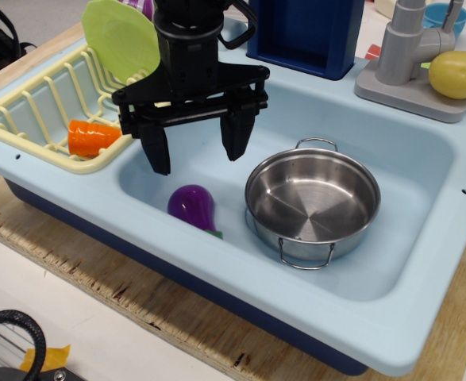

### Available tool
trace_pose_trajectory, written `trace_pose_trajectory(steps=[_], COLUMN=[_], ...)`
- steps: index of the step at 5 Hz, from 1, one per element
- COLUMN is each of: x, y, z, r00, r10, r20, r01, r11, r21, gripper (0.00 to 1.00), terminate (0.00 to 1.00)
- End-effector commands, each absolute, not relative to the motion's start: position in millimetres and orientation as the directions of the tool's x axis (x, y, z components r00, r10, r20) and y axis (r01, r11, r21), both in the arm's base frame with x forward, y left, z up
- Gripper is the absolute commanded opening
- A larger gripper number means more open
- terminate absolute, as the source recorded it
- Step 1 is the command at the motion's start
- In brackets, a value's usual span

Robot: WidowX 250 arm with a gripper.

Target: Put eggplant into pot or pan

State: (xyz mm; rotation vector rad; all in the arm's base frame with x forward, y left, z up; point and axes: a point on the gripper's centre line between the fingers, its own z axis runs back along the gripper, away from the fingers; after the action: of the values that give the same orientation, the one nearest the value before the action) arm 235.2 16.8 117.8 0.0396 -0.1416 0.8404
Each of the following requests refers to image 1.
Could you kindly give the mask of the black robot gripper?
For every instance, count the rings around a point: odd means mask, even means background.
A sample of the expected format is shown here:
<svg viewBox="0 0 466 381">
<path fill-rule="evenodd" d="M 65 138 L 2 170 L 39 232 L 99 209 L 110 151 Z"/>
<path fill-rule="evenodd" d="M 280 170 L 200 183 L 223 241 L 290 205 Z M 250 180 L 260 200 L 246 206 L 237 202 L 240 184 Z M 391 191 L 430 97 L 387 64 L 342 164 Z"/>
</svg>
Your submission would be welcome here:
<svg viewBox="0 0 466 381">
<path fill-rule="evenodd" d="M 264 83 L 269 70 L 251 64 L 223 63 L 218 46 L 235 49 L 252 38 L 257 19 L 238 37 L 225 40 L 222 12 L 156 12 L 153 17 L 160 64 L 147 78 L 113 95 L 121 131 L 141 140 L 155 173 L 169 175 L 171 161 L 165 128 L 219 118 L 221 140 L 230 161 L 244 155 L 256 115 L 268 105 Z"/>
</svg>

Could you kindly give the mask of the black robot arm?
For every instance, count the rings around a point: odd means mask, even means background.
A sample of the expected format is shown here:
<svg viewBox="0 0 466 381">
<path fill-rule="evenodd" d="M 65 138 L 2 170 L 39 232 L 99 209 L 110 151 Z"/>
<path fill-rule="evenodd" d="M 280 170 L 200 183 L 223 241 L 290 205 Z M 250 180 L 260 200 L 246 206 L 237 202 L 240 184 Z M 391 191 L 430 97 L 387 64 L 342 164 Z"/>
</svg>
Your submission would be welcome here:
<svg viewBox="0 0 466 381">
<path fill-rule="evenodd" d="M 229 160 L 244 155 L 256 116 L 268 106 L 265 66 L 222 63 L 218 46 L 232 50 L 256 32 L 244 1 L 157 1 L 153 22 L 160 64 L 148 77 L 112 96 L 121 131 L 141 141 L 154 172 L 169 175 L 165 129 L 218 118 Z"/>
</svg>

